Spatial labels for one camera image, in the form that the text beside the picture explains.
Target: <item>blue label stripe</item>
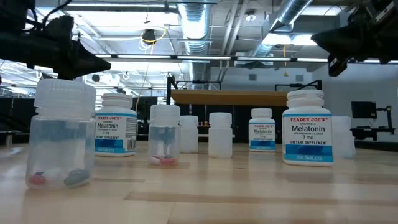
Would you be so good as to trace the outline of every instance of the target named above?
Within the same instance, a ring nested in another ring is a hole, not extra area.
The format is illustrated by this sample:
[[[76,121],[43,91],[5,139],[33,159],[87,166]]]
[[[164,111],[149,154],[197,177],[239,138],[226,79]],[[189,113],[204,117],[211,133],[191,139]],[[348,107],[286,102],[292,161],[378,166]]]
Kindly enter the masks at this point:
[[[289,117],[289,116],[327,116],[330,117],[331,114],[285,114],[283,117]]]
[[[276,151],[276,147],[275,146],[250,146],[250,149]]]
[[[109,148],[109,147],[95,147],[96,152],[106,152],[106,153],[130,153],[130,152],[135,152],[133,151],[126,151],[124,148]]]
[[[333,162],[333,156],[284,154],[284,159],[290,161],[305,161],[305,162]]]
[[[275,123],[249,123],[249,124],[275,124]]]
[[[135,114],[126,114],[126,113],[97,113],[95,116],[129,116],[136,118],[137,115]]]

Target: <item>lab equipment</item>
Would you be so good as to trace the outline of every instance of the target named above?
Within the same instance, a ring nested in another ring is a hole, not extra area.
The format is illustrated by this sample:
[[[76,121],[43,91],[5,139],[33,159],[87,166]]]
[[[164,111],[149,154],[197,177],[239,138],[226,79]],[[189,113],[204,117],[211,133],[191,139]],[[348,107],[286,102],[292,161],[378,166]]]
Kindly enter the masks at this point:
[[[148,161],[169,166],[180,157],[180,108],[175,105],[152,105],[150,108]]]
[[[123,157],[136,154],[137,113],[131,110],[132,96],[103,95],[104,108],[96,113],[95,154]]]
[[[199,145],[199,130],[197,116],[181,116],[181,152],[197,153]]]
[[[275,152],[275,121],[270,108],[254,108],[249,121],[249,150]]]
[[[227,159],[232,157],[232,114],[211,113],[208,153],[210,157]]]
[[[94,163],[94,87],[68,80],[37,84],[26,184],[34,189],[65,189],[90,181]]]
[[[323,91],[297,90],[287,94],[283,117],[283,158],[286,164],[332,166],[331,113],[322,108]]]

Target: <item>clear plastic bottle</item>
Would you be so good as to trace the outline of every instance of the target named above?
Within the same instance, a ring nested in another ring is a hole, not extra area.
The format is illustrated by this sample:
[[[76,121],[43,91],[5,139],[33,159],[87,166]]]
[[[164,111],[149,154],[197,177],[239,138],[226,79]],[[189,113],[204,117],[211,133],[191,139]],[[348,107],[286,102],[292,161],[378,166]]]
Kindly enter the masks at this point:
[[[254,152],[275,152],[275,121],[271,119],[270,108],[251,110],[249,121],[249,150]]]
[[[211,113],[209,128],[209,156],[227,159],[232,157],[232,114]]]
[[[136,154],[137,113],[131,109],[132,96],[106,93],[104,108],[96,113],[95,154],[123,157]]]
[[[169,166],[180,157],[180,107],[152,105],[150,108],[148,160],[152,165]]]
[[[94,87],[68,80],[37,84],[26,169],[34,189],[65,189],[90,181],[94,163]]]
[[[284,162],[302,166],[332,166],[331,113],[322,108],[323,91],[297,90],[287,94],[283,117]]]
[[[197,153],[199,147],[199,130],[197,116],[181,116],[181,152]]]

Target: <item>wooden table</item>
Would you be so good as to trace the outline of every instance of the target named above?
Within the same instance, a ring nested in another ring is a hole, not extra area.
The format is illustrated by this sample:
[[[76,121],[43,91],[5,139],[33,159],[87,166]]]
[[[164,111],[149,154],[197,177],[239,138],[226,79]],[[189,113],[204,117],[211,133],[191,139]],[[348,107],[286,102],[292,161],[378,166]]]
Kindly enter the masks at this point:
[[[333,168],[289,166],[281,153],[233,159],[183,154],[177,167],[96,157],[91,184],[43,192],[25,186],[23,147],[0,150],[0,223],[398,223],[398,154],[357,150]]]

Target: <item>white pill bottle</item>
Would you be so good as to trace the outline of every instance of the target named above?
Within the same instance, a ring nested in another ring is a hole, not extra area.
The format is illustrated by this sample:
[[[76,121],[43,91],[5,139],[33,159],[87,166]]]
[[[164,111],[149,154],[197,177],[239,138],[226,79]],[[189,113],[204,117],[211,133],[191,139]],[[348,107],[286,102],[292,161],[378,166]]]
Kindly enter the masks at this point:
[[[289,109],[282,115],[284,162],[301,166],[332,166],[331,113],[322,108],[323,91],[291,91],[287,99]]]
[[[124,157],[136,154],[137,113],[131,109],[132,96],[105,93],[104,108],[95,115],[95,154]]]
[[[252,152],[275,152],[275,121],[270,108],[251,110],[249,121],[249,150]]]

